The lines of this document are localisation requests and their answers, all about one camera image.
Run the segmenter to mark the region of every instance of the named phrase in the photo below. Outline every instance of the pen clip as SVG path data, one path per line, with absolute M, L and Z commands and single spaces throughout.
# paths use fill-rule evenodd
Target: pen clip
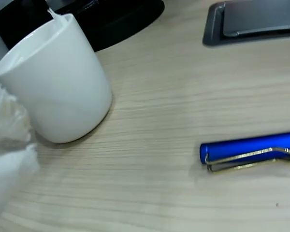
M 230 161 L 235 161 L 235 160 L 239 160 L 242 158 L 252 157 L 252 156 L 256 156 L 256 155 L 260 155 L 260 154 L 264 154 L 264 153 L 268 153 L 268 152 L 273 152 L 273 151 L 285 153 L 285 154 L 289 155 L 289 157 L 290 157 L 290 149 L 280 148 L 280 147 L 270 147 L 270 148 L 266 148 L 266 149 L 262 149 L 262 150 L 258 150 L 258 151 L 252 151 L 252 152 L 248 152 L 248 153 L 244 153 L 244 154 L 240 154 L 240 155 L 236 155 L 236 156 L 231 156 L 228 158 L 217 159 L 217 160 L 213 160 L 213 161 L 209 161 L 209 154 L 207 153 L 205 156 L 205 164 L 207 165 L 208 171 L 210 171 L 212 173 L 218 173 L 218 172 L 222 172 L 222 171 L 240 170 L 240 169 L 244 169 L 244 168 L 255 167 L 255 166 L 259 166 L 261 164 L 272 163 L 272 162 L 277 162 L 277 161 L 289 161 L 290 162 L 290 159 L 288 159 L 288 158 L 286 158 L 286 159 L 274 158 L 274 159 L 267 159 L 267 160 L 263 160 L 263 161 L 257 161 L 257 162 L 253 162 L 253 163 L 237 165 L 237 166 L 228 167 L 228 168 L 221 168 L 218 170 L 212 169 L 212 165 L 223 164 L 223 163 L 227 163 Z

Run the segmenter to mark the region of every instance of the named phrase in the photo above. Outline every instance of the desk surface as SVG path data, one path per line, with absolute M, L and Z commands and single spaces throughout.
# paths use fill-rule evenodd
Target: desk surface
M 290 177 L 210 177 L 198 163 L 202 142 L 290 131 L 290 39 L 206 48 L 213 2 L 165 0 L 150 27 L 98 53 L 108 116 L 39 145 L 41 172 L 0 232 L 290 230 Z

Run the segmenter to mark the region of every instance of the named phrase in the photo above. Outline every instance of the pen cap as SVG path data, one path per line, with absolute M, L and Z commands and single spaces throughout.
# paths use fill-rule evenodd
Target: pen cap
M 219 159 L 229 158 L 232 156 L 253 152 L 257 150 L 267 149 L 270 147 L 288 148 L 290 149 L 290 133 L 275 134 L 268 136 L 261 136 L 255 138 L 229 140 L 214 143 L 204 143 L 200 146 L 200 160 L 205 164 L 206 155 L 208 161 L 215 161 Z M 245 161 L 261 161 L 274 158 L 285 158 L 287 155 L 278 152 L 268 152 L 253 157 L 247 157 L 236 160 L 236 162 Z

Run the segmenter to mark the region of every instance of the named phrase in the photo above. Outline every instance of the blue pen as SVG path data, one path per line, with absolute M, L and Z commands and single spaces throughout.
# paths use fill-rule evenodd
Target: blue pen
M 216 172 L 212 168 L 213 165 L 228 162 L 244 163 L 231 167 L 232 169 L 242 169 L 265 162 L 290 161 L 290 132 L 201 144 L 200 160 L 212 172 Z

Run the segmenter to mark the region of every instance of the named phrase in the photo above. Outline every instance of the black tray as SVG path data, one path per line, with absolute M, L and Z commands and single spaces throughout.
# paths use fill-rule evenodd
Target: black tray
M 72 13 L 95 51 L 136 34 L 164 10 L 162 0 L 50 0 L 58 14 Z M 14 0 L 0 11 L 0 36 L 11 49 L 51 20 L 45 0 Z

